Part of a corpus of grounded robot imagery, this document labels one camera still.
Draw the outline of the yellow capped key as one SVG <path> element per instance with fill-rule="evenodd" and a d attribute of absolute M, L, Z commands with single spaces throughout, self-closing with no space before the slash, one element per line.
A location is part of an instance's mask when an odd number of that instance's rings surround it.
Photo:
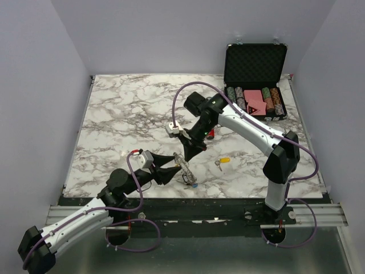
<path fill-rule="evenodd" d="M 217 168 L 222 171 L 222 167 L 221 165 L 222 164 L 225 164 L 225 163 L 229 163 L 230 162 L 230 158 L 229 157 L 225 157 L 225 158 L 219 158 L 217 159 L 214 164 L 217 166 Z"/>

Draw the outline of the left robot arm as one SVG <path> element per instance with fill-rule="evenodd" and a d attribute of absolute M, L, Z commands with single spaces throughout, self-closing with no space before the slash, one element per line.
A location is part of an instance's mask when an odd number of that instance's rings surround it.
<path fill-rule="evenodd" d="M 180 166 L 163 167 L 173 161 L 174 156 L 133 150 L 127 158 L 133 156 L 142 160 L 141 169 L 134 171 L 128 164 L 127 170 L 113 170 L 106 186 L 84 207 L 52 225 L 42 229 L 33 226 L 25 232 L 18 247 L 25 271 L 46 273 L 55 265 L 56 254 L 60 250 L 65 251 L 86 233 L 106 225 L 123 224 L 127 215 L 139 212 L 144 204 L 141 196 L 138 205 L 132 208 L 128 205 L 126 195 L 134 191 L 141 192 L 141 186 L 151 181 L 166 185 L 181 170 Z"/>

